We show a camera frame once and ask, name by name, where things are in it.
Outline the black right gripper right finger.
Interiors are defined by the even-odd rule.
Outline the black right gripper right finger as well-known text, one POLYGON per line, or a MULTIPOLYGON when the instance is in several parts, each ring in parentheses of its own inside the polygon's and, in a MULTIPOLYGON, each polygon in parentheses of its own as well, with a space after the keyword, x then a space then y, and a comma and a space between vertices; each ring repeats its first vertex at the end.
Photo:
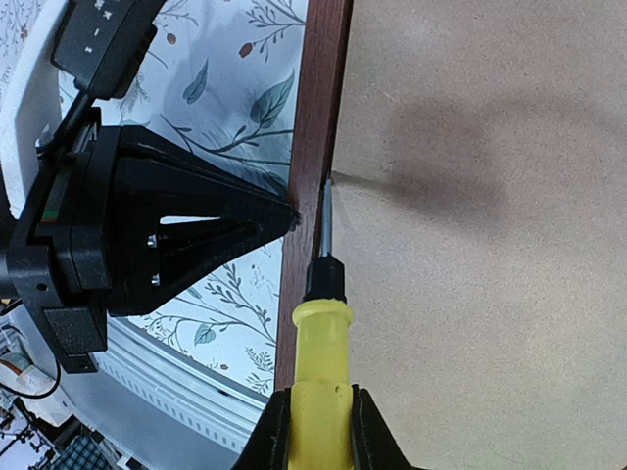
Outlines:
POLYGON ((353 385, 351 437, 354 466, 365 470, 411 470, 367 389, 353 385))

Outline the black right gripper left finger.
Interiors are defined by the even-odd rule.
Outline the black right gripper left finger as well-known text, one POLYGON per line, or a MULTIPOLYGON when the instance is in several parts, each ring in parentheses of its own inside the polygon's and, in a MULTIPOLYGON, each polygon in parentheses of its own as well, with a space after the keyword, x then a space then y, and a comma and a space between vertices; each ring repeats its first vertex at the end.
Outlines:
POLYGON ((288 468, 291 389, 274 392, 233 470, 288 468))

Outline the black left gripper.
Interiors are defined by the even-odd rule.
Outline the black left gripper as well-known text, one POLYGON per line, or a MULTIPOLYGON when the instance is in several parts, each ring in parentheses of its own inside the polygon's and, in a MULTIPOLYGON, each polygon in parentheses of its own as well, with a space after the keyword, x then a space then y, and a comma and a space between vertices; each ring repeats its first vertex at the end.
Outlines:
POLYGON ((7 277, 63 370, 91 374, 109 315, 148 314, 298 223, 285 198, 145 127, 105 126, 92 108, 40 167, 7 277), (161 224, 168 216, 209 219, 161 224))

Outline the yellow handled screwdriver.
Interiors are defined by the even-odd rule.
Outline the yellow handled screwdriver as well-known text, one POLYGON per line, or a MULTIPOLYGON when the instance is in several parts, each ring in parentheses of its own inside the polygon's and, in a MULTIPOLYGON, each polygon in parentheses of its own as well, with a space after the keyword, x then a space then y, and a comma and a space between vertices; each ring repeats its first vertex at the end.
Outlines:
POLYGON ((332 255, 332 188, 323 188, 321 251, 308 268, 303 302, 293 312, 297 327, 291 389, 290 469, 352 469, 353 392, 344 264, 332 255))

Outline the red-brown wooden picture frame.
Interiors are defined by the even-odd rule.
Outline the red-brown wooden picture frame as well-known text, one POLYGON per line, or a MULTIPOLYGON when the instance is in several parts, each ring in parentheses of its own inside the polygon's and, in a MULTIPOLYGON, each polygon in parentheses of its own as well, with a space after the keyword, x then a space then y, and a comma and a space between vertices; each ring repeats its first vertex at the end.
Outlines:
POLYGON ((624 2, 356 2, 333 206, 410 463, 625 467, 624 2))

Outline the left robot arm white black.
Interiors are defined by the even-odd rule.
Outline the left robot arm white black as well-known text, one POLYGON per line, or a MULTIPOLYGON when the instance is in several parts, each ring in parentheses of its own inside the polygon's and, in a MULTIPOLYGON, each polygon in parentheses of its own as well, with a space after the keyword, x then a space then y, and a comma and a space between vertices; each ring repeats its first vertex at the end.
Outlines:
POLYGON ((1 291, 68 373, 92 373, 112 317, 148 314, 298 220, 290 203, 141 125, 105 126, 157 29, 159 1, 48 1, 1 111, 14 223, 1 291))

